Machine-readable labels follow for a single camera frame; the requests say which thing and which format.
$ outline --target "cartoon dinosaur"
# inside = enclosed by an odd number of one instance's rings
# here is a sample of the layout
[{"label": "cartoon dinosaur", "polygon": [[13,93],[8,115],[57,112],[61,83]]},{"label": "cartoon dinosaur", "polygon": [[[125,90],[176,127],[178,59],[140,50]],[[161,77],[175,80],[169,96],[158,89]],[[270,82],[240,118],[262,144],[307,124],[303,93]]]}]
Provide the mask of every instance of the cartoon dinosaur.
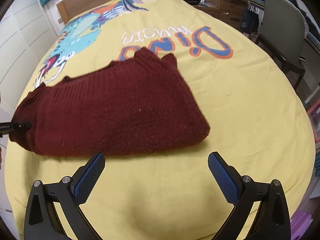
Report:
[{"label": "cartoon dinosaur", "polygon": [[35,82],[37,88],[42,78],[52,68],[58,68],[57,72],[44,81],[48,84],[54,81],[62,72],[66,62],[75,54],[81,52],[90,46],[100,34],[100,27],[107,21],[121,15],[122,13],[130,13],[133,10],[145,10],[134,5],[141,4],[141,0],[121,0],[114,4],[100,6],[86,14],[70,21],[62,30],[61,35],[54,44],[51,52],[44,61],[44,66],[39,71],[39,76]]}]

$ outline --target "bed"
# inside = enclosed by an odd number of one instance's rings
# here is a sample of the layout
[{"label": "bed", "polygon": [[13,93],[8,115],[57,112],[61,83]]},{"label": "bed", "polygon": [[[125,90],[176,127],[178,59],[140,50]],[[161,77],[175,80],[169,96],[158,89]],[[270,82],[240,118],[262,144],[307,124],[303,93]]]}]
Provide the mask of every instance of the bed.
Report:
[{"label": "bed", "polygon": [[[293,215],[311,178],[313,131],[289,81],[262,49],[182,0],[64,0],[57,7],[66,27],[20,101],[41,82],[52,86],[64,76],[98,70],[147,47],[159,57],[170,52],[177,57],[211,126],[209,136],[194,147],[107,157],[81,205],[103,239],[211,239],[233,208],[208,169],[213,151],[255,181],[279,179]],[[5,185],[21,237],[32,183],[58,182],[87,160],[39,156],[8,142]],[[56,208],[68,236],[76,239]]]}]

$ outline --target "folded sweater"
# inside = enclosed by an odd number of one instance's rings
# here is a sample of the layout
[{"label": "folded sweater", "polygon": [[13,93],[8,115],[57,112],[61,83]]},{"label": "folded sweater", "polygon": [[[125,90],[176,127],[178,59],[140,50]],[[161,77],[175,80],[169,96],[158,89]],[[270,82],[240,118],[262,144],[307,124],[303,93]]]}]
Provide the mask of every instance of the folded sweater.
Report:
[{"label": "folded sweater", "polygon": [[53,87],[42,83],[20,103],[11,141],[49,156],[127,155],[193,146],[209,124],[177,69],[173,54],[159,59],[146,48],[125,61]]}]

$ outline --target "blue gripper pad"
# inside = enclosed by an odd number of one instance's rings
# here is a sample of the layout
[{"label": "blue gripper pad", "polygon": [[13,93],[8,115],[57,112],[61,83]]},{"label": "blue gripper pad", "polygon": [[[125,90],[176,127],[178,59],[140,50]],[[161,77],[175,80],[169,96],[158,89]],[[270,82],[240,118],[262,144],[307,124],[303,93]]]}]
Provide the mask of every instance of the blue gripper pad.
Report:
[{"label": "blue gripper pad", "polygon": [[91,157],[85,166],[81,166],[72,176],[70,185],[71,193],[77,205],[84,204],[98,178],[100,177],[106,164],[106,159],[102,153]]},{"label": "blue gripper pad", "polygon": [[236,205],[242,194],[240,174],[228,166],[217,152],[209,154],[208,166],[227,202]]}]

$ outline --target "purple cloth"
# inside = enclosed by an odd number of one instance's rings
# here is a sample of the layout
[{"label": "purple cloth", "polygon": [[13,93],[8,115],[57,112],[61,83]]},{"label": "purple cloth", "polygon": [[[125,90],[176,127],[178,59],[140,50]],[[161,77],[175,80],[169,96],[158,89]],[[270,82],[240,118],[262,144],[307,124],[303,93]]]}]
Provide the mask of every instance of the purple cloth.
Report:
[{"label": "purple cloth", "polygon": [[297,210],[291,218],[291,240],[299,239],[308,229],[311,215]]}]

